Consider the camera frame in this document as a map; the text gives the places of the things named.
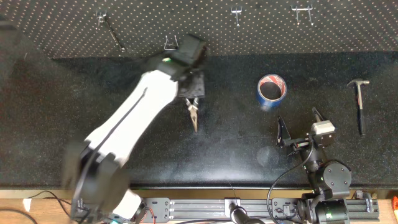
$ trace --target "perforated metal panel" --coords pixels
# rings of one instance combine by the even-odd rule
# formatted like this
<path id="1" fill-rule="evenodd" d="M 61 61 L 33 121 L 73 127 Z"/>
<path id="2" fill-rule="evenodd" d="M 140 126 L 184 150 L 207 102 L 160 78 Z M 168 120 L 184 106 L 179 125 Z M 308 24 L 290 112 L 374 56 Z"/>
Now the perforated metal panel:
<path id="1" fill-rule="evenodd" d="M 2 0 L 0 13 L 52 58 L 144 57 L 192 33 L 212 55 L 398 50 L 398 1 Z M 296 12 L 291 7 L 313 7 Z M 242 6 L 236 26 L 231 7 Z M 96 12 L 106 10 L 121 53 Z"/>

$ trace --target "black work surface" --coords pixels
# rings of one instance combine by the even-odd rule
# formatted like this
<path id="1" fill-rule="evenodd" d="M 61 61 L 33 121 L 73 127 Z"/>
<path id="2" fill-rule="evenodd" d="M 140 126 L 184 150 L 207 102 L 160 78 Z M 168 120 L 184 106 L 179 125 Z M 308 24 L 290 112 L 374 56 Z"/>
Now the black work surface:
<path id="1" fill-rule="evenodd" d="M 112 115 L 133 91 L 142 62 L 78 58 L 46 68 L 17 60 L 1 89 L 0 185 L 59 187 L 68 138 L 77 131 L 86 136 Z M 255 90 L 268 73 L 284 78 L 287 96 L 264 112 Z M 313 106 L 338 128 L 326 154 L 352 168 L 352 187 L 398 187 L 397 52 L 210 57 L 205 75 L 198 133 L 182 99 L 166 106 L 127 163 L 131 187 L 268 188 L 300 162 L 275 147 L 277 115 L 301 138 L 315 122 Z M 354 87 L 346 86 L 354 78 L 370 80 L 362 91 L 365 138 L 358 134 Z M 309 185 L 301 168 L 278 187 Z"/>

